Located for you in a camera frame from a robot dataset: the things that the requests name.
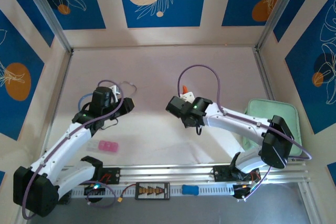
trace green cushion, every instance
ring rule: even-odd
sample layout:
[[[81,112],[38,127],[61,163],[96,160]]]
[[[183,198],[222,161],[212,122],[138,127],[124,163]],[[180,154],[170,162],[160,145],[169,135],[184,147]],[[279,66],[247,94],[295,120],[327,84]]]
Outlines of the green cushion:
[[[276,102],[263,99],[253,99],[249,102],[246,114],[258,118],[272,119],[274,115],[278,115],[285,119],[290,131],[292,132],[295,142],[301,144],[301,134],[299,126],[299,114],[297,109],[288,103]],[[257,144],[252,140],[243,137],[243,149],[249,150],[256,147]],[[301,155],[302,150],[293,145],[290,151],[291,156]]]

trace metal floor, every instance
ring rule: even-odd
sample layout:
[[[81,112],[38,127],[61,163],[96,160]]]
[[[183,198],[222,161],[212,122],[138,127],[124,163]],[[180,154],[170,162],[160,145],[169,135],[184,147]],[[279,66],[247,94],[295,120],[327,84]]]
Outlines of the metal floor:
[[[102,200],[108,204],[111,199]],[[297,184],[262,185],[247,202],[232,196],[184,196],[167,201],[125,198],[112,208],[89,207],[84,199],[57,206],[47,217],[28,224],[304,224],[310,223]]]

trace pink object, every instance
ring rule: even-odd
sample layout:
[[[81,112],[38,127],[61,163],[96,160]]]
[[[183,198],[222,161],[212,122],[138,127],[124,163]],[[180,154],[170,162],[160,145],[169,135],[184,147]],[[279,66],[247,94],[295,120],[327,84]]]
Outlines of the pink object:
[[[116,142],[100,141],[98,149],[105,152],[117,152],[119,144]]]

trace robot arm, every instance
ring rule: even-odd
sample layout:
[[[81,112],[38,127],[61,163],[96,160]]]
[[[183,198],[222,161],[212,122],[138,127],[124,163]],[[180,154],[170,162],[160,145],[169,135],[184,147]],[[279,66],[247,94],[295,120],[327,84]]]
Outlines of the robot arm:
[[[29,188],[28,183],[34,174],[36,177],[28,193],[26,208],[42,217],[47,216],[55,208],[59,199],[68,191],[87,180],[100,178],[103,164],[89,156],[82,158],[76,166],[65,172],[61,173],[61,171],[76,151],[104,126],[105,120],[114,120],[132,111],[134,108],[132,99],[124,98],[120,105],[121,101],[118,101],[116,92],[116,88],[97,87],[93,93],[92,101],[84,105],[83,109],[75,115],[60,140],[29,168],[19,167],[16,170],[14,173],[14,203],[23,205],[26,188]],[[100,120],[97,119],[105,115],[108,116]],[[70,133],[75,129],[93,119],[97,120],[70,136]],[[50,159],[45,161],[50,154],[52,154]]]
[[[248,174],[264,165],[279,169],[286,167],[292,143],[274,132],[260,127],[261,125],[274,127],[292,137],[285,121],[279,116],[275,115],[272,120],[268,120],[226,108],[223,108],[225,112],[223,114],[216,103],[200,97],[194,98],[192,92],[183,94],[180,98],[173,97],[166,110],[180,118],[186,128],[196,127],[198,133],[204,126],[219,127],[245,136],[257,143],[258,147],[236,154],[232,163],[235,171]]]

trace black wire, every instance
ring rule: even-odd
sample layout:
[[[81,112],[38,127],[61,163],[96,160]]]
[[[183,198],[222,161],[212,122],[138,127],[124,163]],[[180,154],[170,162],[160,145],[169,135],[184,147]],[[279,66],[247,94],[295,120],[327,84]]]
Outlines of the black wire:
[[[106,130],[106,129],[108,129],[109,127],[112,127],[112,126],[116,126],[118,123],[119,123],[119,120],[116,118],[115,119],[116,120],[116,123],[115,124],[113,124],[113,125],[109,125],[109,126],[107,126],[107,127],[105,127],[105,128],[100,128],[102,131],[104,131],[104,130]]]
[[[81,111],[84,111],[84,110],[87,108],[87,106],[90,105],[90,103],[91,103],[91,102],[88,102],[88,103],[84,104],[84,106],[82,107]]]
[[[196,134],[200,136],[201,133],[202,133],[202,128],[196,127]]]

